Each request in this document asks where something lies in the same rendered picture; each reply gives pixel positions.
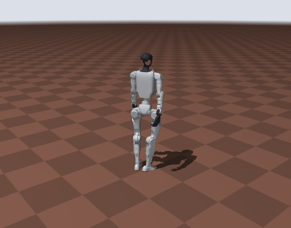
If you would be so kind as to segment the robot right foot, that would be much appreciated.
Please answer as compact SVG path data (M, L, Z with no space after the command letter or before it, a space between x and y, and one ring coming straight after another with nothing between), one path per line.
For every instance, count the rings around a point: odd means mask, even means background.
M152 166L151 167L148 167L147 165L146 166L143 166L142 168L142 171L151 171L151 170L154 170L156 169L157 167L156 166Z

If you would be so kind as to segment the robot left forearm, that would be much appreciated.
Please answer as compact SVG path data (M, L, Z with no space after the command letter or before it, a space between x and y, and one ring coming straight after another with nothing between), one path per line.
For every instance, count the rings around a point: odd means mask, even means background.
M136 93L131 93L131 99L132 99L132 104L135 104L135 106L137 105L137 94Z

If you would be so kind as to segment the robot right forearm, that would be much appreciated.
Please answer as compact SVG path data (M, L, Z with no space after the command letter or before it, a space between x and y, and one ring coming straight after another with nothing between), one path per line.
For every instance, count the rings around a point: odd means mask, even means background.
M160 94L160 97L159 98L157 98L157 109L159 109L160 110L160 114L162 114L162 112L163 112L163 100L164 100L164 91L162 91L161 92L161 94Z

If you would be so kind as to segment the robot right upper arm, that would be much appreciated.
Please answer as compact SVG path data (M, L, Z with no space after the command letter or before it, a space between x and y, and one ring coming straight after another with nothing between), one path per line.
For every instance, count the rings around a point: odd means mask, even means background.
M160 97L163 87L163 76L160 73L154 72L154 78L156 79L156 89L157 89L156 96Z

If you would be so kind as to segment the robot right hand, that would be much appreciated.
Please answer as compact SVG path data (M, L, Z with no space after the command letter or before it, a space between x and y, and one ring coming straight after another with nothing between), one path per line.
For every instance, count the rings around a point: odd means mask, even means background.
M160 114L159 112L160 112L160 110L157 109L157 112L156 112L157 116L156 116L156 118L155 118L154 123L151 124L153 127L158 126L158 124L160 123L160 116L161 116L162 114Z

